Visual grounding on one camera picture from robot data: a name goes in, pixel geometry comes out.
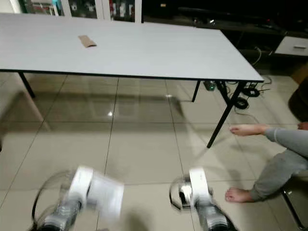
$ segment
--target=glass cabinet door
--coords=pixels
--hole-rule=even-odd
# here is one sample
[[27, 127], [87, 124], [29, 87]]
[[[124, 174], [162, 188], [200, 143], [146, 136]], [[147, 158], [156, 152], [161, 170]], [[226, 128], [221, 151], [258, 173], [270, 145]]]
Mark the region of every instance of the glass cabinet door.
[[61, 0], [23, 0], [20, 5], [24, 13], [64, 15]]
[[111, 20], [134, 22], [135, 0], [109, 0]]
[[95, 0], [68, 0], [73, 17], [97, 18]]

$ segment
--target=wall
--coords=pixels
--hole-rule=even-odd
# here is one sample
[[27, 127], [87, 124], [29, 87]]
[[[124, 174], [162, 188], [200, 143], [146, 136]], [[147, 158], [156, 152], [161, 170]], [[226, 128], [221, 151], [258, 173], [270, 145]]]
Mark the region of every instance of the wall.
[[21, 13], [18, 0], [0, 0], [0, 13]]

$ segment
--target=leg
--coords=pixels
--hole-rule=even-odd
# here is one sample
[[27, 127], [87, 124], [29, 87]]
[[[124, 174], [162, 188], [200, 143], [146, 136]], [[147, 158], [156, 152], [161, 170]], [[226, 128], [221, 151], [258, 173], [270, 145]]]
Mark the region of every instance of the leg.
[[237, 88], [235, 89], [234, 94], [232, 95], [231, 99], [227, 103], [227, 107], [226, 107], [225, 111], [223, 112], [223, 114], [220, 118], [220, 121], [218, 122], [210, 141], [207, 144], [208, 148], [210, 148], [212, 146], [216, 136], [218, 135], [219, 130], [221, 129], [221, 127], [222, 127], [223, 123], [225, 122], [229, 112], [231, 111], [231, 109], [234, 105], [234, 102], [236, 101], [237, 97], [239, 96], [239, 94], [241, 93], [241, 91], [245, 87], [245, 85], [246, 85], [246, 82], [239, 82]]
[[270, 141], [308, 158], [308, 130], [271, 128], [265, 124], [242, 124], [231, 126], [230, 131], [239, 136], [265, 135]]
[[32, 98], [35, 98], [35, 94], [34, 94], [33, 90], [31, 89], [30, 84], [28, 83], [28, 81], [27, 81], [27, 79], [26, 79], [24, 73], [23, 73], [23, 72], [18, 72], [18, 74], [19, 74], [21, 80], [23, 81], [23, 83], [24, 83], [24, 85], [25, 85], [27, 91], [28, 91], [29, 94], [31, 95], [31, 97], [32, 97]]
[[278, 191], [293, 174], [307, 169], [308, 160], [287, 149], [268, 162], [252, 190], [231, 188], [226, 192], [226, 200], [230, 202], [263, 200]]
[[199, 90], [200, 82], [201, 82], [201, 81], [198, 80], [197, 85], [196, 85], [196, 87], [195, 87], [195, 89], [194, 89], [194, 93], [193, 93], [193, 97], [192, 97], [192, 102], [194, 102], [195, 99], [196, 99], [196, 97], [197, 97], [197, 93], [198, 93], [198, 90]]
[[265, 135], [270, 141], [308, 158], [308, 130], [269, 128], [265, 131]]

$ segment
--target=glossy tile floor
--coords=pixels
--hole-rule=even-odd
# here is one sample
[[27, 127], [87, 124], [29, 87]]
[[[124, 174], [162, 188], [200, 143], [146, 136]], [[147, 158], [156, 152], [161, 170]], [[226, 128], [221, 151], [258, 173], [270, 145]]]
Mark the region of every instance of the glossy tile floor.
[[[208, 92], [201, 85], [192, 103], [194, 81], [26, 77], [34, 100], [18, 76], [0, 73], [0, 230], [27, 230], [41, 184], [51, 174], [79, 165], [124, 182], [125, 192], [119, 222], [87, 211], [76, 231], [200, 230], [195, 213], [180, 214], [168, 201], [172, 180], [195, 166], [204, 168], [215, 200], [240, 231], [297, 230], [281, 196], [254, 204], [224, 200], [230, 186], [250, 189], [266, 162], [283, 150], [264, 137], [235, 137], [228, 126], [259, 121], [296, 128], [298, 121], [287, 107], [297, 88], [291, 78], [271, 76], [273, 83], [264, 86], [271, 90], [249, 99], [249, 109], [240, 111], [250, 116], [232, 110], [207, 149], [225, 107], [217, 90]], [[57, 189], [47, 189], [39, 210], [57, 194]]]

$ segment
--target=person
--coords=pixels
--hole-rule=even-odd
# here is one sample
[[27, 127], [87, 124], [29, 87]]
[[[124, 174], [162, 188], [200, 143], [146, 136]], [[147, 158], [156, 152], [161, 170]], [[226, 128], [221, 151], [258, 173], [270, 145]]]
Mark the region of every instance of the person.
[[272, 128], [264, 124], [231, 126], [238, 136], [265, 135], [270, 141], [285, 147], [265, 166], [251, 190], [229, 188], [228, 202], [255, 202], [278, 191], [294, 174], [308, 169], [308, 122], [298, 124], [299, 130]]

